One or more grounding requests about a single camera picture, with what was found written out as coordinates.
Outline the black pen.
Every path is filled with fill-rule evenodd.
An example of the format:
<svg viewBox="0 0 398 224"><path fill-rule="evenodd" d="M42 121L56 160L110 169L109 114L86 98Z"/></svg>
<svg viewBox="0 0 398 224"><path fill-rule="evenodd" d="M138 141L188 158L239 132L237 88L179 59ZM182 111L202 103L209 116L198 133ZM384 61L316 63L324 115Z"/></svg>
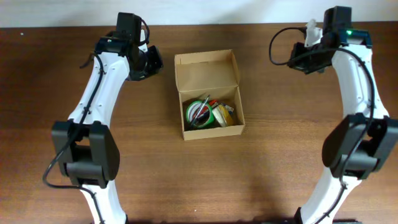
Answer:
<svg viewBox="0 0 398 224"><path fill-rule="evenodd" d="M210 98L210 95L208 95L201 103L200 107L198 108L197 112L195 113L193 119L190 122L190 127L193 127L194 124L196 123L201 111L203 110L203 108L205 107L205 105L207 104L208 100Z"/></svg>

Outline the brown cardboard box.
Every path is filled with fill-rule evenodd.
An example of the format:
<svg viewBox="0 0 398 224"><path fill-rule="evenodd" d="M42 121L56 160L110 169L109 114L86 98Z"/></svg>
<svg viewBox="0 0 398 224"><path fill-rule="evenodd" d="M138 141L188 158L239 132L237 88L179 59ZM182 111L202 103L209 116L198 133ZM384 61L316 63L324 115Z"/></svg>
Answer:
<svg viewBox="0 0 398 224"><path fill-rule="evenodd" d="M174 64L184 140L242 134L246 123L239 88L240 73L233 51L179 54L175 56ZM201 102L207 96L234 109L231 126L223 128L214 121L201 129L188 127L189 104Z"/></svg>

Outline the green tape roll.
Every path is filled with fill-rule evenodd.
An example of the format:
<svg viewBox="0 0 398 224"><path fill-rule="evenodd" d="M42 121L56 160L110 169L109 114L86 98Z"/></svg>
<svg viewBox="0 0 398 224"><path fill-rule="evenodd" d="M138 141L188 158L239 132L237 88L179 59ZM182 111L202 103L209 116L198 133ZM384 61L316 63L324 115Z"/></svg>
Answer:
<svg viewBox="0 0 398 224"><path fill-rule="evenodd" d="M185 112L185 119L188 125L190 125L191 121L195 118L197 110L201 106L201 101L194 101L191 103L186 112ZM203 129L209 127L215 121L215 117L212 112L212 107L207 103L200 115L198 116L196 123L193 125L194 128Z"/></svg>

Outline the orange black stapler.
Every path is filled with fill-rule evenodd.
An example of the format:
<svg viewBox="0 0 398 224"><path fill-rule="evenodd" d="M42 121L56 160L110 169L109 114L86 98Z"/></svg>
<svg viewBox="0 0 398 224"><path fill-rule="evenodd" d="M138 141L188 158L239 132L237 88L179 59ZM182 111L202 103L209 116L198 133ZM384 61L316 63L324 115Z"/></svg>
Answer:
<svg viewBox="0 0 398 224"><path fill-rule="evenodd" d="M189 107L188 107L188 112L189 114L187 115L187 119L190 122L195 113L197 112L198 108L200 107L202 101L194 101ZM211 100L209 101L203 110L201 111L195 125L200 126L200 125L207 125L210 124L214 121L213 115L210 113L210 110L212 110L216 105L217 105L216 100Z"/></svg>

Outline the yellow sticky note pad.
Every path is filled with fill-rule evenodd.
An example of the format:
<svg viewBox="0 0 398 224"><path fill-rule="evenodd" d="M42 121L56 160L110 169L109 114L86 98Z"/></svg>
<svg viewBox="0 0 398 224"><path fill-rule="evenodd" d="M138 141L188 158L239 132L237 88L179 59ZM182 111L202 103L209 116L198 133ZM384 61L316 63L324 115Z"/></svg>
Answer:
<svg viewBox="0 0 398 224"><path fill-rule="evenodd" d="M217 105L212 113L221 127L225 128L234 125L232 116L224 105Z"/></svg>

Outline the blue white staples box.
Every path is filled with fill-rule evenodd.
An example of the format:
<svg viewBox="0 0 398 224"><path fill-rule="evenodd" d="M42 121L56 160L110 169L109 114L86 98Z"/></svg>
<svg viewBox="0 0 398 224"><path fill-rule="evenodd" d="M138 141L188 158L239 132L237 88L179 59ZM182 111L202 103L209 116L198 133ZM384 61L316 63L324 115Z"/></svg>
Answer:
<svg viewBox="0 0 398 224"><path fill-rule="evenodd" d="M230 107L229 105L224 105L224 107L229 111L229 113L233 113L234 108Z"/></svg>

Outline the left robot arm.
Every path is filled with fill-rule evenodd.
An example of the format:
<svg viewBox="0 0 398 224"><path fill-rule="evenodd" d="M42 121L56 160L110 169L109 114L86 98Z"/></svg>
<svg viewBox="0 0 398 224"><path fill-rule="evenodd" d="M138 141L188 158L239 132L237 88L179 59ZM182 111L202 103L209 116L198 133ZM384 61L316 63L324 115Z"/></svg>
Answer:
<svg viewBox="0 0 398 224"><path fill-rule="evenodd" d="M163 67L150 30L138 15L118 14L115 30L102 36L84 63L93 70L66 121L52 127L56 155L42 181L51 188L83 193L95 223L128 223L116 190L120 153L110 131L111 117L124 82L139 82Z"/></svg>

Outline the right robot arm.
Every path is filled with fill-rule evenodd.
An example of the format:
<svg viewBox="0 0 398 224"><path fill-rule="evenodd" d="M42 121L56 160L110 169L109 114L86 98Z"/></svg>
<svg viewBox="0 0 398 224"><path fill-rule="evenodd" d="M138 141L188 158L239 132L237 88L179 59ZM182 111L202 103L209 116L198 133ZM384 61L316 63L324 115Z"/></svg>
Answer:
<svg viewBox="0 0 398 224"><path fill-rule="evenodd" d="M384 107L372 68L369 32L351 25L351 8L325 11L323 27L305 28L287 65L304 74L333 67L340 86L343 120L322 147L323 173L296 223L332 223L351 191L384 165L397 143L397 120Z"/></svg>

